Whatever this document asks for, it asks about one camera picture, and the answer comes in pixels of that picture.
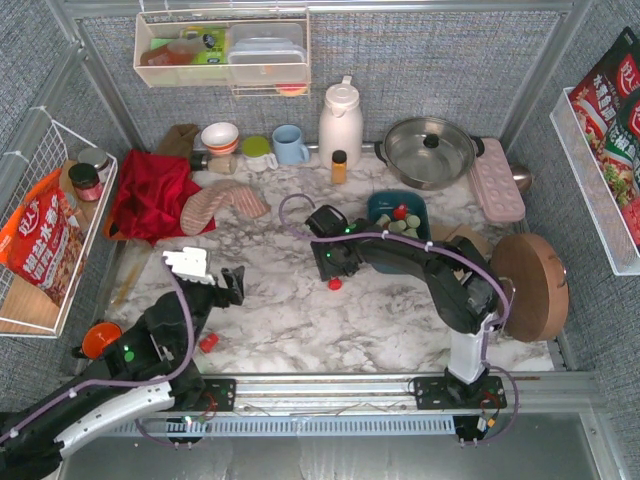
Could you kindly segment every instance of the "gray fabric wall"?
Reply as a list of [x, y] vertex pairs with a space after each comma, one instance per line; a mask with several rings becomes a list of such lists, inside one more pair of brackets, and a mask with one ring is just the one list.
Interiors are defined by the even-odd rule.
[[640, 278], [613, 275], [549, 113], [562, 88], [576, 85], [625, 25], [640, 34], [639, 12], [640, 0], [601, 0], [592, 8], [507, 155], [537, 176], [525, 197], [527, 219], [567, 267], [569, 343], [580, 368], [597, 373], [633, 478], [640, 478]]
[[[67, 43], [44, 1], [0, 1], [0, 5], [4, 14], [0, 18], [1, 154]], [[46, 54], [25, 48], [24, 32], [44, 32], [41, 38], [46, 40]], [[59, 110], [50, 113], [119, 158], [126, 153], [123, 139], [82, 68], [73, 72], [62, 92]], [[67, 140], [70, 155], [77, 153], [80, 142], [70, 135], [65, 135]], [[56, 388], [60, 378], [73, 373], [75, 362], [69, 351], [82, 341], [91, 325], [111, 247], [101, 236], [96, 238], [76, 294], [76, 298], [89, 301], [74, 303], [60, 339], [0, 338], [0, 411], [24, 408]]]
[[153, 149], [174, 123], [225, 120], [245, 135], [293, 123], [316, 141], [324, 92], [345, 74], [360, 90], [365, 140], [382, 140], [395, 122], [420, 115], [499, 136], [557, 20], [555, 12], [312, 15], [312, 95], [297, 98], [234, 98], [228, 87], [150, 89], [131, 68], [135, 19], [84, 23]]

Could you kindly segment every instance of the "small bowl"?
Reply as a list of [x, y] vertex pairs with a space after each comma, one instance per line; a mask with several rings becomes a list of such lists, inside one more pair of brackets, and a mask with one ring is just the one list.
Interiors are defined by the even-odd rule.
[[237, 144], [239, 135], [238, 127], [233, 123], [219, 122], [209, 125], [200, 136], [209, 151], [215, 153], [213, 150], [228, 149], [234, 143]]

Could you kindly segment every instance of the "wooden block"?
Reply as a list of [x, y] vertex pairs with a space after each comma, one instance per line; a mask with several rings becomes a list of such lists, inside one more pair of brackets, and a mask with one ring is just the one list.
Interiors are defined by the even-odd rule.
[[[0, 317], [54, 328], [59, 312], [60, 309], [46, 293], [16, 275], [0, 308]], [[38, 328], [5, 321], [0, 321], [0, 332], [47, 334], [46, 331]]]

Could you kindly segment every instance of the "red toy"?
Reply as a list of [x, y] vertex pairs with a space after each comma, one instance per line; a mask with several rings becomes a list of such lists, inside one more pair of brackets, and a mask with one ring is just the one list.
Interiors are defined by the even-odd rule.
[[220, 339], [215, 333], [207, 335], [207, 338], [200, 341], [200, 350], [204, 353], [210, 353], [219, 341]]
[[402, 203], [393, 211], [393, 218], [396, 220], [404, 220], [408, 213], [409, 207]]
[[342, 280], [339, 278], [332, 278], [329, 280], [329, 290], [340, 290], [342, 288]]

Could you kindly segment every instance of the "red snack package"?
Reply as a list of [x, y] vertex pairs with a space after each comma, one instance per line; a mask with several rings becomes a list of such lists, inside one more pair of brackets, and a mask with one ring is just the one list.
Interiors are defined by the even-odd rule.
[[84, 240], [80, 228], [70, 222], [72, 210], [58, 186], [60, 173], [55, 170], [38, 182], [0, 232], [0, 263], [44, 291], [57, 306], [64, 300]]
[[640, 89], [624, 102], [596, 155], [629, 232], [640, 245]]
[[595, 151], [624, 99], [640, 86], [640, 44], [625, 27], [613, 46], [569, 94], [582, 131]]

